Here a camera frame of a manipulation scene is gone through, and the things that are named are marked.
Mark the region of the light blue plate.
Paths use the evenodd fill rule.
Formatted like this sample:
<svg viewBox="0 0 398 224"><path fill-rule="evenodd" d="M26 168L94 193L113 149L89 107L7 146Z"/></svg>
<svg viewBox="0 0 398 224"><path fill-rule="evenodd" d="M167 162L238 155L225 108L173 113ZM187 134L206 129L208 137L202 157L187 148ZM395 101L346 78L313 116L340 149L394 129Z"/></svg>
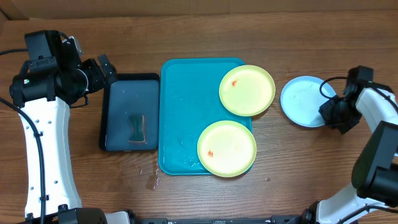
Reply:
<svg viewBox="0 0 398 224"><path fill-rule="evenodd" d="M318 111L328 101L320 93L322 83L322 79L313 76L301 76L289 81L280 94L280 105L286 117L306 128L324 126L325 120Z"/></svg>

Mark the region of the green brown sponge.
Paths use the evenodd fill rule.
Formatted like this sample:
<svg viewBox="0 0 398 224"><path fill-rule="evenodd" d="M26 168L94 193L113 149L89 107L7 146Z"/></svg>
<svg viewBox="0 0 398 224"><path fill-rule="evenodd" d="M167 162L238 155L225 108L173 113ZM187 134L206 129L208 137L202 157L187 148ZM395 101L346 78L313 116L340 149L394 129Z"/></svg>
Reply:
<svg viewBox="0 0 398 224"><path fill-rule="evenodd" d="M131 142L142 143L146 141L145 124L143 115L132 115L129 117L129 124L131 127L131 135L129 140Z"/></svg>

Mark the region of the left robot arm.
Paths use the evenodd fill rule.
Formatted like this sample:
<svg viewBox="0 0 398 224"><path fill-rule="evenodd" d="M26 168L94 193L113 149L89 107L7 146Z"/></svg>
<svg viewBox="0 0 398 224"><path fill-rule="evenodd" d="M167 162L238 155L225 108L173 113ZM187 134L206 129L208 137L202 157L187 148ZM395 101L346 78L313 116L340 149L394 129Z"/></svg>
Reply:
<svg viewBox="0 0 398 224"><path fill-rule="evenodd" d="M29 59L9 88L10 107L24 127L28 196L26 223L134 223L131 211L104 213L85 208L72 172L68 125L70 111L116 81L105 55L81 60L74 37L41 30L24 37Z"/></svg>

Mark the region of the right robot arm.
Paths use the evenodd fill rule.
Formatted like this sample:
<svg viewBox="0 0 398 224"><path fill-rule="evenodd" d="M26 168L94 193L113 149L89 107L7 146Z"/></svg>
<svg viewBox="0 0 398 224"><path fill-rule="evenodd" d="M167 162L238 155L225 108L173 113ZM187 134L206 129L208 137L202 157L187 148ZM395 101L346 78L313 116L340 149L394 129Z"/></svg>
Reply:
<svg viewBox="0 0 398 224"><path fill-rule="evenodd" d="M347 133L364 118L371 137L356 160L351 182L329 199L314 202L294 223L357 223L382 210L397 213L397 103L387 85L373 80L371 68L348 71L343 96L329 97L319 112L326 126Z"/></svg>

